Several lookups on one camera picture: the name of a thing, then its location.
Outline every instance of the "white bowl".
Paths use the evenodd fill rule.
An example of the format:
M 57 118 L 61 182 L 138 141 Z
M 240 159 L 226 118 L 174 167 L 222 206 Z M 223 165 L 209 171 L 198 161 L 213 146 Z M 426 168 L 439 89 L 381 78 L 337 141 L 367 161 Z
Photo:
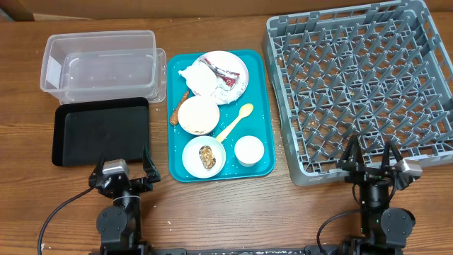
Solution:
M 234 154 L 241 165 L 250 167 L 263 158 L 264 145 L 258 138 L 247 135 L 236 142 Z
M 205 145 L 211 147 L 216 159 L 215 165 L 209 170 L 203 166 L 199 154 L 201 147 Z M 201 179 L 210 178 L 218 174 L 224 167 L 226 158 L 227 153 L 225 152 L 224 146 L 215 138 L 206 135 L 193 138 L 183 150 L 183 166 L 185 170 L 190 175 Z
M 178 111 L 179 125 L 192 135 L 209 134 L 219 119 L 219 106 L 209 96 L 193 96 Z

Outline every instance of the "wall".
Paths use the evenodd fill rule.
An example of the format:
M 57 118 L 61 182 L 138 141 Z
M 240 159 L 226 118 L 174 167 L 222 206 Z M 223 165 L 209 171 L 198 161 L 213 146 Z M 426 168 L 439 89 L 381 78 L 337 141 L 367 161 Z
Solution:
M 0 22 L 8 22 L 10 20 L 11 18 L 9 18 L 9 16 L 0 8 Z
M 175 18 L 275 15 L 377 3 L 377 0 L 0 0 L 15 11 L 15 20 L 30 13 L 80 18 Z M 453 11 L 452 0 L 426 0 L 430 11 Z

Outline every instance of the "small white cup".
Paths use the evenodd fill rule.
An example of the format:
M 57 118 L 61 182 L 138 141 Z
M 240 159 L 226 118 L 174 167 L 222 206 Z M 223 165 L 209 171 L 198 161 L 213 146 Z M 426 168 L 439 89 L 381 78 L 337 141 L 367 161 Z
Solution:
M 263 158 L 264 145 L 258 138 L 247 135 L 236 142 L 234 154 L 242 166 L 250 167 Z

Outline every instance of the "dish rack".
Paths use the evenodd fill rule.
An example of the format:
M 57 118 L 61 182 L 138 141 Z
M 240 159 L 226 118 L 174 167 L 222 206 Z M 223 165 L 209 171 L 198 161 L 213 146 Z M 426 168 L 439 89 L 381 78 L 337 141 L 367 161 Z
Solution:
M 368 166 L 391 140 L 422 167 L 453 162 L 453 68 L 423 1 L 272 17 L 263 41 L 292 181 L 342 180 L 348 138 Z

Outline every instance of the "wood grain surface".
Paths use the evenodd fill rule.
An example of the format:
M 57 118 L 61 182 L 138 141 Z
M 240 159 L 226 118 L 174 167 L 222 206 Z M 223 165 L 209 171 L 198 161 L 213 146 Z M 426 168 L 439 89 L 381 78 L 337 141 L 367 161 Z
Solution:
M 453 13 L 432 14 L 453 52 Z M 66 21 L 0 24 L 0 254 L 36 254 L 40 228 L 63 201 L 88 187 L 93 166 L 51 162 L 59 103 L 40 90 L 42 54 L 49 36 L 104 30 L 149 29 L 167 59 L 181 53 L 250 48 L 262 54 L 267 16 Z M 166 102 L 150 105 L 151 155 L 162 181 L 142 196 L 143 235 L 156 248 L 237 249 L 304 247 L 330 216 L 356 208 L 351 185 L 298 187 L 290 178 L 280 137 L 275 95 L 268 84 L 277 165 L 263 178 L 179 183 L 168 172 Z M 142 175 L 139 164 L 131 167 Z M 407 254 L 451 254 L 452 165 L 428 169 L 392 206 L 410 210 L 417 225 Z M 111 200 L 92 191 L 62 209 L 44 236 L 44 254 L 87 254 L 100 245 L 98 213 Z M 358 234 L 358 215 L 333 222 L 322 242 Z

